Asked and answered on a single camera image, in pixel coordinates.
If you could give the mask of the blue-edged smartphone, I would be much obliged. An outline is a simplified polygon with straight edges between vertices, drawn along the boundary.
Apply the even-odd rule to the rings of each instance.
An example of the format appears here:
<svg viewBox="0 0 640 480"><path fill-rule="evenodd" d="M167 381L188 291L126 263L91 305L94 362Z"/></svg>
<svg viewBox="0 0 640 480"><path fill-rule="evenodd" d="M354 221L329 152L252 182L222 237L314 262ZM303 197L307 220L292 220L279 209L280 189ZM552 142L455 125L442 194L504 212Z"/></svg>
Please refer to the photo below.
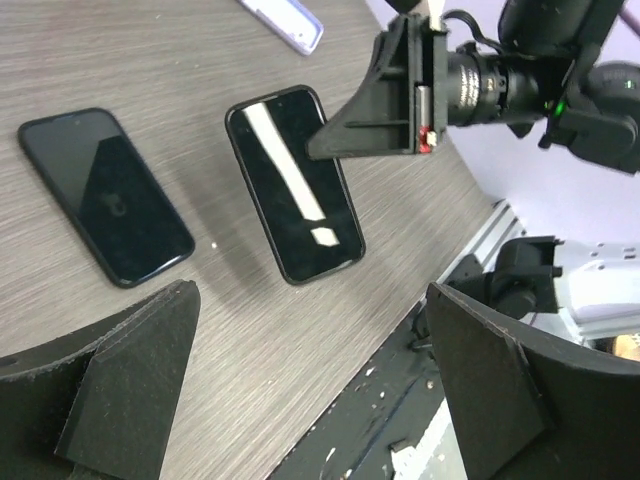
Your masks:
<svg viewBox="0 0 640 480"><path fill-rule="evenodd" d="M184 221L108 110L27 121L17 138L115 286L139 286L194 252Z"/></svg>

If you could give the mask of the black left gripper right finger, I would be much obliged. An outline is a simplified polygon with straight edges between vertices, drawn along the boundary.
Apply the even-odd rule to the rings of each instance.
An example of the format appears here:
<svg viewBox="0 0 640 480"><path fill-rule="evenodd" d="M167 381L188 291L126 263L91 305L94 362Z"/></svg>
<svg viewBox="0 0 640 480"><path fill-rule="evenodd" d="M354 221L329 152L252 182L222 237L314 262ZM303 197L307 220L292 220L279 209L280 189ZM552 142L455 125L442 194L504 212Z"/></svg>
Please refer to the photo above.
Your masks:
<svg viewBox="0 0 640 480"><path fill-rule="evenodd" d="M639 365L445 285L428 329L470 479L636 479Z"/></svg>

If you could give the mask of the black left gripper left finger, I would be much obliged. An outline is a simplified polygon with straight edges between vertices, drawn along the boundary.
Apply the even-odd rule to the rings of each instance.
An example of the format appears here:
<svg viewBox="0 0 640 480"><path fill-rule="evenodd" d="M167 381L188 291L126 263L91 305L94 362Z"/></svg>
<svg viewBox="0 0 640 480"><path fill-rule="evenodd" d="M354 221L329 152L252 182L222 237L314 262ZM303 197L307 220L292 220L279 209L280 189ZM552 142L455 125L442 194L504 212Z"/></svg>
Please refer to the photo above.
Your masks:
<svg viewBox="0 0 640 480"><path fill-rule="evenodd" d="M4 475L160 473L198 324L193 281L1 360Z"/></svg>

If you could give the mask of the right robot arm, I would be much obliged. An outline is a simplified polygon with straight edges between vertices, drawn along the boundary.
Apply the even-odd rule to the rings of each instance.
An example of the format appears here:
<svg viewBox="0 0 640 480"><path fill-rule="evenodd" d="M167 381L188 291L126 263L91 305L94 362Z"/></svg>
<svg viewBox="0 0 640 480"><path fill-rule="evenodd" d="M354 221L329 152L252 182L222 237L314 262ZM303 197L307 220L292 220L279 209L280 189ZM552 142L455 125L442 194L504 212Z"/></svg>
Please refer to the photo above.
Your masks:
<svg viewBox="0 0 640 480"><path fill-rule="evenodd" d="M466 11L397 2L353 97L308 142L315 160L431 153L450 126L503 124L539 147L634 175L639 69L600 63L619 1L509 1L496 39ZM449 284L515 319L592 345L639 330L639 248L522 235L461 263Z"/></svg>

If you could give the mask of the lilac phone case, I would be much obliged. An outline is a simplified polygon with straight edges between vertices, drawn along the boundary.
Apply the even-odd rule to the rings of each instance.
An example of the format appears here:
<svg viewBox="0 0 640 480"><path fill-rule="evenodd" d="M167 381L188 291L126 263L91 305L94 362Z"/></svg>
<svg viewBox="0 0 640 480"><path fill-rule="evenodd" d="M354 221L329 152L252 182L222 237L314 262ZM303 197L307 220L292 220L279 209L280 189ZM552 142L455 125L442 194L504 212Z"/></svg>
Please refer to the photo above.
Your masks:
<svg viewBox="0 0 640 480"><path fill-rule="evenodd" d="M296 0L239 0L248 12L303 56L317 48L324 25Z"/></svg>

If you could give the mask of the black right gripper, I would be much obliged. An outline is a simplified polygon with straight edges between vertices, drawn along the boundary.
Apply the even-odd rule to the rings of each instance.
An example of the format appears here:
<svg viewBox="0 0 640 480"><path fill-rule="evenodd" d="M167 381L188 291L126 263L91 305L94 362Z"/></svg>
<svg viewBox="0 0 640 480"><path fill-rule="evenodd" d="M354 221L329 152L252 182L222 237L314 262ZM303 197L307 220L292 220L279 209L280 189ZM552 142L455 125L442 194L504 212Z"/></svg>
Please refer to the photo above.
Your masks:
<svg viewBox="0 0 640 480"><path fill-rule="evenodd" d="M416 39L415 24L401 15L376 37L360 86L308 141L312 159L407 155L415 143L430 153L449 126L507 124L524 136L543 118L535 62L473 42L449 52L445 32L424 22Z"/></svg>

